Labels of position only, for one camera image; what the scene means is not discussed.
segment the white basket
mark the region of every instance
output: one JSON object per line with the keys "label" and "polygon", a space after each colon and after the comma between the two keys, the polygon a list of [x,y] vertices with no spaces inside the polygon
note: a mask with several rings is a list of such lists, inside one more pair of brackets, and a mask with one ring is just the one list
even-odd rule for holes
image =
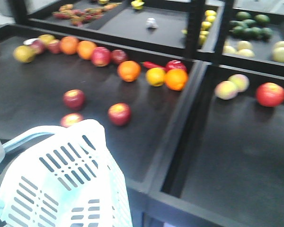
{"label": "white basket", "polygon": [[19,155],[6,172],[0,199],[0,219],[13,227],[132,227],[124,175],[95,120]]}

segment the red apple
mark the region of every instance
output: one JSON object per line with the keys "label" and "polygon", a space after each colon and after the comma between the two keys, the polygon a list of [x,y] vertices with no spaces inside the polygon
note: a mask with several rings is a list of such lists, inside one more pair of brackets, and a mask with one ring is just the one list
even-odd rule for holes
{"label": "red apple", "polygon": [[110,51],[103,46],[96,47],[91,55],[91,62],[98,67],[107,66],[110,60]]}
{"label": "red apple", "polygon": [[30,47],[36,54],[42,54],[46,50],[45,44],[40,39],[33,41],[32,44],[30,44]]}
{"label": "red apple", "polygon": [[79,113],[70,113],[70,114],[62,117],[62,119],[60,121],[60,125],[65,127],[65,128],[68,128],[75,123],[83,121],[83,119],[84,119],[83,116]]}
{"label": "red apple", "polygon": [[275,83],[264,83],[257,88],[256,98],[262,106],[280,105],[284,101],[284,88]]}
{"label": "red apple", "polygon": [[70,90],[64,93],[63,102],[70,109],[78,111],[81,110],[84,105],[85,95],[83,91],[79,89]]}
{"label": "red apple", "polygon": [[127,54],[123,50],[113,50],[111,52],[111,58],[113,63],[117,65],[128,60]]}
{"label": "red apple", "polygon": [[113,124],[123,126],[130,121],[132,111],[128,104],[117,103],[109,108],[107,114]]}
{"label": "red apple", "polygon": [[168,72],[169,70],[172,70],[172,69],[182,69],[185,72],[187,72],[186,66],[179,60],[171,60],[166,64],[166,66],[165,66],[166,72]]}
{"label": "red apple", "polygon": [[49,50],[49,52],[54,53],[54,54],[61,53],[60,40],[54,39],[50,41],[49,44],[47,45],[47,49]]}

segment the black tray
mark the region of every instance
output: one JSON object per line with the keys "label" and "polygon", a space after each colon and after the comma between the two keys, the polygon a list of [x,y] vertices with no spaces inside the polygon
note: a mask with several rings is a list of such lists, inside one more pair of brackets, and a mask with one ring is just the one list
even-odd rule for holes
{"label": "black tray", "polygon": [[[107,147],[123,170],[128,186],[139,192],[148,191],[151,172],[162,152],[159,147],[164,132],[185,104],[189,88],[176,92],[165,86],[151,87],[145,80],[144,67],[136,82],[123,82],[115,65],[95,67],[76,54],[45,52],[29,64],[17,62],[13,50],[24,40],[41,34],[57,38],[67,35],[19,25],[0,27],[0,139],[9,140],[38,125],[59,125],[64,115],[72,113],[62,103],[64,92],[82,89],[87,104],[80,113],[85,119],[99,121],[106,129]],[[173,55],[92,41],[110,50],[123,49],[136,62],[165,65],[177,59]],[[183,62],[190,71],[192,62]],[[118,102],[128,103],[133,112],[130,124],[122,128],[113,126],[107,117],[108,108]]]}
{"label": "black tray", "polygon": [[[249,77],[248,90],[215,97],[215,86],[236,73]],[[166,143],[149,215],[183,227],[284,227],[284,103],[257,103],[264,82],[284,87],[282,77],[204,63],[190,115],[179,116]]]}
{"label": "black tray", "polygon": [[[233,10],[233,18],[235,18],[236,13],[239,11],[243,10]],[[261,12],[256,11],[244,11],[249,12],[253,17],[257,14],[261,14]],[[271,23],[267,26],[274,32],[271,39],[268,41],[249,40],[254,47],[254,58],[242,57],[235,54],[223,54],[221,64],[284,76],[284,63],[272,61],[272,48],[274,44],[278,41],[284,40],[284,15],[273,13],[264,14],[268,15],[271,19]],[[243,39],[235,38],[229,34],[226,40],[230,42],[231,46],[236,47],[236,43]]]}
{"label": "black tray", "polygon": [[[146,50],[183,56],[186,38],[181,30],[188,23],[190,2],[177,2],[166,0],[145,0],[142,11],[134,11],[130,0],[122,1],[118,7],[106,13],[101,19],[86,24],[83,27],[70,25],[69,20],[55,19],[51,13],[65,3],[74,3],[75,8],[83,9],[91,3],[87,0],[59,0],[28,15],[28,25],[43,29],[94,38],[102,41],[133,46]],[[201,48],[201,52],[213,51],[217,39],[222,7],[205,6],[205,10],[217,11],[217,19],[211,28],[211,35]],[[146,20],[154,17],[158,29],[147,29]]]}

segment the red chili pepper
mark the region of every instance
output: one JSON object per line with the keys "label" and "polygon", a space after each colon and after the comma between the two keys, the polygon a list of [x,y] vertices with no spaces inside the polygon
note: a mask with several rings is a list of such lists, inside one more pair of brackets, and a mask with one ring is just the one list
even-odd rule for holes
{"label": "red chili pepper", "polygon": [[152,68],[160,68],[160,69],[163,69],[165,70],[165,67],[163,66],[160,66],[160,65],[157,65],[153,62],[150,62],[150,61],[145,61],[145,62],[142,62],[143,66],[148,68],[148,69],[152,69]]}

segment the orange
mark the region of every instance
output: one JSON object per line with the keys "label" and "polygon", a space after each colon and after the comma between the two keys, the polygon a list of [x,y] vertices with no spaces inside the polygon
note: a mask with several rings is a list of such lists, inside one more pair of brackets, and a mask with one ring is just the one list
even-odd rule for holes
{"label": "orange", "polygon": [[162,86],[164,77],[165,71],[161,68],[152,68],[146,72],[146,81],[154,87]]}
{"label": "orange", "polygon": [[165,75],[165,84],[171,90],[181,91],[187,81],[188,75],[182,69],[169,70]]}
{"label": "orange", "polygon": [[82,59],[90,60],[96,47],[97,45],[94,42],[83,40],[78,44],[77,53]]}
{"label": "orange", "polygon": [[124,61],[119,64],[117,71],[122,80],[133,82],[139,77],[141,66],[135,61]]}
{"label": "orange", "polygon": [[63,37],[60,41],[60,49],[64,54],[72,55],[77,52],[79,39],[74,36]]}

